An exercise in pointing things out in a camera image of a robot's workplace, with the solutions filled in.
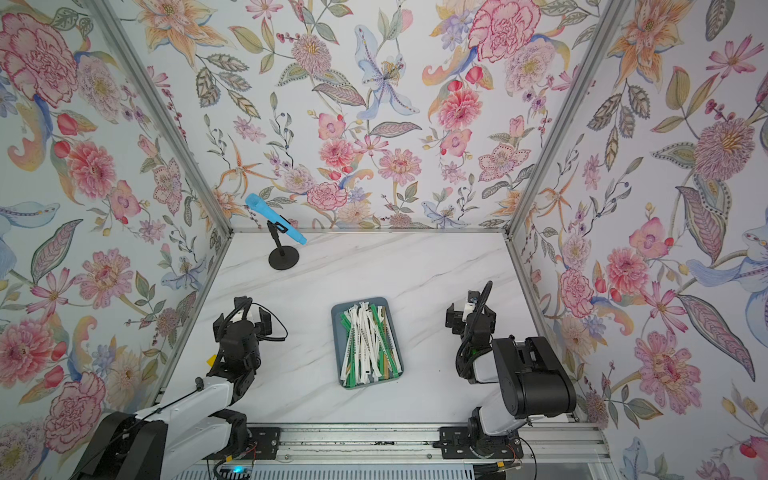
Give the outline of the green straw group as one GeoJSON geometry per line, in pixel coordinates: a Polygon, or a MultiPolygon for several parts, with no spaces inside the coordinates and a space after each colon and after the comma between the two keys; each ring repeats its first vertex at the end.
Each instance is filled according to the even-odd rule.
{"type": "Polygon", "coordinates": [[[381,343],[381,349],[384,352],[384,356],[386,358],[386,361],[389,365],[389,371],[388,374],[389,378],[397,378],[399,376],[399,371],[397,369],[393,352],[390,347],[389,338],[386,333],[385,324],[384,324],[384,317],[381,315],[382,310],[379,306],[373,305],[371,307],[372,314],[374,318],[374,322],[376,323],[376,327],[378,329],[378,337],[380,339],[381,343]]]}
{"type": "Polygon", "coordinates": [[[341,315],[341,324],[347,332],[347,340],[345,344],[345,353],[342,360],[342,366],[340,369],[340,380],[344,388],[354,388],[357,386],[358,378],[358,334],[356,331],[356,324],[353,320],[350,319],[348,314],[341,315]]]}

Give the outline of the blue-grey storage tray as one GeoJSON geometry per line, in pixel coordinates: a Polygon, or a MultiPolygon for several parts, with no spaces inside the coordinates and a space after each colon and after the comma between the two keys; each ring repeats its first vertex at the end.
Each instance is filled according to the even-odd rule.
{"type": "Polygon", "coordinates": [[[337,304],[331,309],[338,381],[347,390],[398,380],[404,365],[383,297],[337,304]]]}

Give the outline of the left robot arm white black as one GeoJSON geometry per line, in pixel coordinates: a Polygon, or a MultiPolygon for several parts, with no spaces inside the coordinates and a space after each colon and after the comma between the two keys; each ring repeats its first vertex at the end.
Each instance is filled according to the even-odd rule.
{"type": "Polygon", "coordinates": [[[209,371],[191,392],[129,414],[103,418],[72,473],[74,479],[173,479],[201,460],[223,464],[255,460],[272,447],[276,431],[256,433],[247,416],[234,410],[255,380],[260,345],[274,340],[276,316],[247,296],[213,323],[218,351],[209,371]]]}

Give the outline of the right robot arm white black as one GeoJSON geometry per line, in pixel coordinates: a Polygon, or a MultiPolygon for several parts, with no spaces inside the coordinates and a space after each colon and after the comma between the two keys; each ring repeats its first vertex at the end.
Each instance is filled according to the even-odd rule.
{"type": "Polygon", "coordinates": [[[491,287],[470,291],[461,310],[446,309],[445,327],[460,337],[457,375],[472,385],[496,385],[499,395],[475,407],[466,425],[439,429],[434,447],[444,459],[520,460],[519,430],[533,416],[554,418],[576,407],[573,383],[546,338],[494,336],[497,314],[487,306],[491,287]]]}

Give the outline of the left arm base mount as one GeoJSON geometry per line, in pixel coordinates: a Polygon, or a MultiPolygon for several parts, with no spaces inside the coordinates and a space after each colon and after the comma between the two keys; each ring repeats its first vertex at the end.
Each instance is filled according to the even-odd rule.
{"type": "Polygon", "coordinates": [[[228,444],[217,452],[205,457],[205,460],[275,460],[280,444],[280,427],[253,427],[234,432],[228,444]]]}

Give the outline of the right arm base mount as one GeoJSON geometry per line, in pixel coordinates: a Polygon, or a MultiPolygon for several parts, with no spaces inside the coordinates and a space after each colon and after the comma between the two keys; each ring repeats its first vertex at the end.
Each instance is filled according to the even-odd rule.
{"type": "Polygon", "coordinates": [[[432,447],[446,460],[520,460],[524,457],[522,442],[517,436],[488,436],[468,427],[443,426],[432,447]]]}

